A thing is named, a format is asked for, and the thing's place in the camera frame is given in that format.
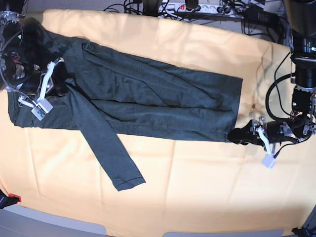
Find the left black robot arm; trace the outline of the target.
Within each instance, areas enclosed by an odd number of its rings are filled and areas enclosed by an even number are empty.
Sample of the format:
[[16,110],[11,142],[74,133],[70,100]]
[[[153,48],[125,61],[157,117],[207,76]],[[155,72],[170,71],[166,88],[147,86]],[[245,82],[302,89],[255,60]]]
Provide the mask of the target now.
[[[290,27],[288,57],[291,71],[275,78],[269,87],[265,106],[271,122],[264,117],[250,120],[243,128],[235,128],[228,134],[228,140],[235,144],[262,146],[276,158],[276,144],[287,146],[303,143],[316,132],[316,2],[314,0],[284,1]],[[276,117],[270,109],[270,94],[278,84],[290,79],[294,84],[291,113],[287,118]]]

